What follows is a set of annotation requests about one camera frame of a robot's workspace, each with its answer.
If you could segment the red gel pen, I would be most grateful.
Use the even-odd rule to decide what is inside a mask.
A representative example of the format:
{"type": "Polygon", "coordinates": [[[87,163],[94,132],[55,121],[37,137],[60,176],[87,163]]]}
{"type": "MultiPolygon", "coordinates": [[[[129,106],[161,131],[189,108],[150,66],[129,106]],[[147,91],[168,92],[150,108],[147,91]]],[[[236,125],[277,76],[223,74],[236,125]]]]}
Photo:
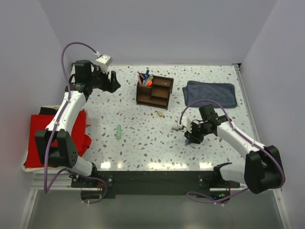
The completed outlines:
{"type": "Polygon", "coordinates": [[[144,81],[143,75],[139,71],[137,72],[137,74],[138,74],[139,85],[143,85],[143,81],[144,81]]]}

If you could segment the brown wooden desk organizer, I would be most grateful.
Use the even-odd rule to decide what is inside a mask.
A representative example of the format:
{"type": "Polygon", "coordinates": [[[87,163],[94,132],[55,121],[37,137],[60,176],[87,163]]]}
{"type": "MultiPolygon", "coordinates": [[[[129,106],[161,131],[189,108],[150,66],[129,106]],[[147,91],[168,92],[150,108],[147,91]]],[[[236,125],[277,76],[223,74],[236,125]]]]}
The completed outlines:
{"type": "Polygon", "coordinates": [[[173,92],[173,78],[154,76],[150,87],[137,83],[136,104],[168,109],[173,92]]]}

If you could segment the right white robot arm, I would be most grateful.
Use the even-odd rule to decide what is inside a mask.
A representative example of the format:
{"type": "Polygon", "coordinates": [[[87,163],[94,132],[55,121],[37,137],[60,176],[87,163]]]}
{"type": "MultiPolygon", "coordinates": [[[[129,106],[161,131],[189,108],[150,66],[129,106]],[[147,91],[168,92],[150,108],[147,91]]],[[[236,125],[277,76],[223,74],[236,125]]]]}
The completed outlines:
{"type": "Polygon", "coordinates": [[[212,105],[199,108],[201,120],[192,121],[181,116],[178,126],[185,129],[189,143],[200,144],[207,135],[215,135],[228,143],[244,159],[243,166],[231,162],[213,168],[209,183],[224,187],[229,181],[246,184],[254,194],[276,189],[285,183],[285,174],[279,150],[266,146],[241,131],[227,114],[219,116],[212,105]]]}

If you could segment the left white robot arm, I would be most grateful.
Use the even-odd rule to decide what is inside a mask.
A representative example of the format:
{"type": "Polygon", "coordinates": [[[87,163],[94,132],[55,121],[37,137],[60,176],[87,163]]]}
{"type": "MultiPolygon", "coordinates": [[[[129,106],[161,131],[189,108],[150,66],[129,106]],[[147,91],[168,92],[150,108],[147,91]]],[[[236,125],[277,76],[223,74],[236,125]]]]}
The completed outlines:
{"type": "Polygon", "coordinates": [[[68,80],[64,99],[55,117],[35,133],[35,143],[40,162],[45,168],[62,167],[82,175],[88,187],[98,184],[99,176],[93,172],[93,164],[81,158],[72,139],[75,121],[94,89],[114,93],[120,88],[116,72],[109,71],[112,58],[102,55],[95,63],[80,60],[74,63],[74,74],[68,80]]]}

